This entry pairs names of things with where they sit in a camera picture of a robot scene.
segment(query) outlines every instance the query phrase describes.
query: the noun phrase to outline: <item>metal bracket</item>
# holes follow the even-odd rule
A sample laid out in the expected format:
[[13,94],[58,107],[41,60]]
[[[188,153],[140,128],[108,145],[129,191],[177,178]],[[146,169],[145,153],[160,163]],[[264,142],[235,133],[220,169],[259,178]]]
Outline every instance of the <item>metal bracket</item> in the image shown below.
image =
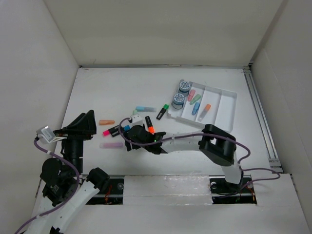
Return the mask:
[[253,106],[255,108],[255,111],[256,111],[256,114],[257,114],[257,117],[258,117],[258,120],[260,123],[260,127],[261,127],[261,131],[262,131],[262,134],[264,137],[264,141],[265,141],[265,144],[267,146],[269,158],[270,159],[271,158],[278,158],[277,152],[275,149],[275,145],[274,145],[274,142],[272,139],[272,135],[271,135],[271,132],[269,130],[268,122],[265,118],[264,111],[263,111],[263,108],[261,106],[260,98],[259,98],[259,95],[258,95],[257,90],[255,88],[252,73],[251,73],[249,67],[245,67],[243,69],[243,71],[244,71],[246,83],[248,85],[248,89],[250,92],[250,96],[251,96],[252,101],[253,101]]

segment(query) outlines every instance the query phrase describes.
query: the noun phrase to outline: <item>black mount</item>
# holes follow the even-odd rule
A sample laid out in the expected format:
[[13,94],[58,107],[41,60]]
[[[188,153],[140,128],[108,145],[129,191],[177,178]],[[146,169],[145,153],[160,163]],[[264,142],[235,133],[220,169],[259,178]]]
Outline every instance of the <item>black mount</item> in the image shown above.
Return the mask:
[[[236,141],[234,136],[212,124],[206,124],[202,132],[227,137]],[[224,167],[233,165],[236,145],[227,140],[222,140],[219,138],[216,138],[215,144],[213,144],[211,142],[213,139],[214,137],[203,136],[202,140],[198,143],[200,151],[217,165]]]
[[83,166],[83,141],[91,140],[97,133],[97,125],[94,111],[80,114],[67,127],[53,131],[55,135],[66,139],[62,140],[61,154],[64,159],[70,161],[82,173]]
[[40,178],[46,183],[42,190],[43,196],[47,196],[53,206],[63,202],[74,190],[76,183],[74,176],[74,170],[63,165],[60,160],[56,158],[45,160],[40,174]]
[[[128,140],[133,141],[135,143],[141,143],[141,144],[159,141],[166,134],[165,132],[152,134],[152,133],[145,130],[144,125],[143,126],[135,125],[129,131],[127,131],[127,132],[122,131],[122,132],[123,132],[123,135]],[[165,152],[161,148],[161,145],[162,145],[162,143],[159,143],[159,144],[155,144],[155,145],[151,145],[151,146],[144,146],[143,148],[146,149],[148,152],[151,152],[155,155],[166,154],[167,152]],[[132,145],[127,141],[125,141],[125,146],[127,147],[127,151],[130,151],[132,149],[137,150],[137,149],[141,148],[140,146]]]

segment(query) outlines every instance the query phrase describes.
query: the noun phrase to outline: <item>white panel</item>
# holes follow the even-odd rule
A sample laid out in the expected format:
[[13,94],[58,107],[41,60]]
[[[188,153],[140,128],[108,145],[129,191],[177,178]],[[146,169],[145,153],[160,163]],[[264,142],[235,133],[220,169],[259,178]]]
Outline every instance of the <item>white panel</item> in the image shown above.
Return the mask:
[[36,130],[61,126],[78,66],[42,0],[0,1],[0,22],[0,233],[14,233],[46,158]]
[[124,205],[212,205],[209,176],[125,176]]
[[309,234],[299,205],[85,206],[66,234]]
[[247,65],[282,0],[45,0],[78,64]]
[[[160,108],[170,103],[181,79],[237,93],[234,127],[231,134],[252,152],[242,161],[244,168],[269,168],[268,151],[255,114],[242,69],[224,68],[116,68],[79,69],[68,103],[63,125],[71,123],[81,112],[95,111],[96,121],[113,119],[116,124],[129,117],[136,106]],[[201,128],[176,121],[165,115],[156,120],[150,116],[156,132],[185,133]],[[177,151],[154,155],[144,149],[126,152],[125,149],[100,149],[104,142],[121,142],[120,136],[112,138],[101,134],[110,126],[98,126],[97,134],[84,143],[83,172],[100,167],[109,175],[222,175],[221,167],[212,163],[202,152]],[[246,155],[237,148],[237,158]]]
[[289,0],[253,65],[281,164],[292,173],[312,228],[312,2]]

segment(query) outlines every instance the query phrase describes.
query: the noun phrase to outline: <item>white table surface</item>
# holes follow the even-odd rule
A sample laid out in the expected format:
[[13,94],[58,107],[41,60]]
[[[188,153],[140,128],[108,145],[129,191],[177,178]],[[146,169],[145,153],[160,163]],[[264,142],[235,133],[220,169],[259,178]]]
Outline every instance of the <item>white table surface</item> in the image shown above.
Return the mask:
[[[171,119],[165,115],[156,120],[158,111],[170,103],[181,79],[237,93],[234,128],[231,134],[248,146],[252,155],[242,162],[244,168],[269,168],[268,152],[254,110],[242,69],[223,68],[93,68],[79,69],[68,103],[63,126],[80,113],[95,111],[96,122],[113,119],[116,124],[129,117],[136,106],[156,107],[149,115],[155,131],[193,132],[199,128]],[[100,149],[103,142],[121,142],[121,136],[103,137],[104,130],[114,125],[97,126],[97,134],[84,143],[83,172],[100,167],[110,175],[222,175],[201,152],[174,152],[153,155],[143,149]],[[245,155],[238,147],[237,157]]]
[[[100,119],[121,121],[130,116],[137,105],[157,107],[160,110],[164,103],[171,101],[180,79],[236,92],[232,134],[252,151],[251,157],[243,161],[242,166],[269,168],[268,153],[241,69],[79,69],[63,126],[90,109],[95,111],[97,122]],[[148,114],[156,131],[174,133],[198,130],[167,116],[158,121],[157,113]],[[126,152],[125,149],[100,149],[100,143],[121,141],[120,136],[103,137],[101,132],[107,128],[109,127],[98,126],[98,134],[94,139],[85,142],[84,172],[100,167],[111,175],[138,176],[125,177],[124,195],[128,196],[126,204],[87,205],[71,222],[66,234],[310,233],[289,175],[282,175],[279,180],[254,183],[257,205],[203,204],[206,202],[202,199],[203,194],[207,201],[211,201],[211,194],[204,190],[204,175],[222,175],[219,166],[212,164],[200,152],[176,152],[157,156],[143,149],[131,152]],[[245,155],[244,150],[238,148],[237,155],[238,158]],[[179,186],[181,191],[177,191],[176,182],[170,184],[167,176],[145,176],[181,174],[191,176],[186,181],[193,188]],[[255,179],[275,175],[256,171],[252,172],[252,177]],[[168,195],[179,192],[187,196],[186,192],[196,186],[202,186],[197,191],[198,196],[184,197],[183,200],[171,197],[168,200]],[[39,193],[37,206],[41,197],[42,193]],[[198,205],[186,205],[184,201]]]

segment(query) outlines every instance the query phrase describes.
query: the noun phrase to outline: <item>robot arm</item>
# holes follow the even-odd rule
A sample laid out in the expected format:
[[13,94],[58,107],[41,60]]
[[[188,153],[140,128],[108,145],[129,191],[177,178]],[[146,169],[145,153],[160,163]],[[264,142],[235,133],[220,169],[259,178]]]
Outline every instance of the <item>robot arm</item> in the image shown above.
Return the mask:
[[[193,135],[198,133],[218,135],[235,140],[234,136],[211,124],[207,124],[202,131],[183,134],[170,134],[166,132],[151,134],[145,130],[144,126],[138,124],[132,126],[129,131],[123,132],[123,136],[128,140],[139,144],[152,143],[165,138],[172,138],[171,140],[167,140],[158,144],[142,146],[142,148],[157,155],[167,154],[174,151],[201,151],[212,162],[221,166],[225,175],[225,180],[228,183],[241,185],[243,173],[237,163],[235,153],[236,145],[227,140],[210,136],[191,136],[178,139],[179,136]],[[125,142],[125,145],[127,147],[127,151],[141,148],[141,146],[130,144],[127,141]]]

